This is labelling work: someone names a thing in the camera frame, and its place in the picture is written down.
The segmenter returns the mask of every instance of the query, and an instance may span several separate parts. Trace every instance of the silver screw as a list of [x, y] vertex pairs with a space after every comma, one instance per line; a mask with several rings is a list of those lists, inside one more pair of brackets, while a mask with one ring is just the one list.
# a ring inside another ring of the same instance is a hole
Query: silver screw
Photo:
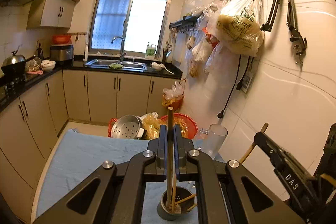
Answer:
[[146, 150], [143, 153], [143, 156], [145, 156], [146, 158], [150, 158], [151, 156], [154, 155], [154, 152], [152, 150]]
[[230, 160], [229, 161], [229, 165], [232, 167], [232, 168], [237, 168], [239, 166], [239, 162], [236, 161], [236, 160]]
[[102, 166], [103, 166], [104, 169], [111, 169], [113, 167], [113, 162], [110, 161], [110, 160], [105, 160], [102, 163]]
[[190, 150], [189, 151], [189, 154], [192, 156], [192, 157], [196, 157], [200, 154], [200, 152], [196, 149], [193, 149], [193, 150]]

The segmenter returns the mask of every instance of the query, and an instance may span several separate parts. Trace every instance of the faucet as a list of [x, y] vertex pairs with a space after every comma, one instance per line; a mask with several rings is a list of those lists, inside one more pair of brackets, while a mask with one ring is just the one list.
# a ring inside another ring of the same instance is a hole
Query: faucet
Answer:
[[126, 52], [124, 52], [124, 47], [125, 47], [125, 39], [123, 37], [120, 36], [116, 36], [112, 38], [111, 43], [113, 43], [114, 40], [116, 40], [117, 38], [121, 39], [121, 46], [120, 46], [120, 62], [124, 62], [124, 56], [126, 55]]

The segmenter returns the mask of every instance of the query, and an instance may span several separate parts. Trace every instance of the stainless steel sink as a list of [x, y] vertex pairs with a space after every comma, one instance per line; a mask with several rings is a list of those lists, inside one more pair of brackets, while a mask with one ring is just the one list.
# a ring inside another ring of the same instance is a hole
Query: stainless steel sink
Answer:
[[139, 62], [128, 62], [123, 61], [120, 62], [119, 60], [101, 60], [101, 59], [94, 59], [85, 63], [85, 66], [93, 67], [93, 68], [109, 68], [109, 65], [112, 63], [121, 64], [124, 67], [121, 70], [147, 70], [147, 65], [145, 63]]

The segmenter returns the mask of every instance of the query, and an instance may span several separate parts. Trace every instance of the white bowl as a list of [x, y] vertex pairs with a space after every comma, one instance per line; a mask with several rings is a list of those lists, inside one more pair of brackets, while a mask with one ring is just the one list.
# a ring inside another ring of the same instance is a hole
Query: white bowl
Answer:
[[160, 67], [160, 65], [156, 62], [153, 62], [152, 63], [152, 67], [154, 70], [162, 70], [162, 68]]
[[43, 71], [52, 71], [56, 65], [55, 61], [43, 60], [41, 62], [41, 68]]

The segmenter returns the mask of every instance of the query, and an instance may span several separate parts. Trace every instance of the frosted glass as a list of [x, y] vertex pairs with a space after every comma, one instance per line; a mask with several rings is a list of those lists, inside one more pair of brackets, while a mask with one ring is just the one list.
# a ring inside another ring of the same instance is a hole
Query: frosted glass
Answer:
[[125, 39], [125, 51], [146, 52], [158, 45], [167, 0], [133, 0]]
[[94, 20], [91, 48], [119, 50], [130, 0], [99, 0]]

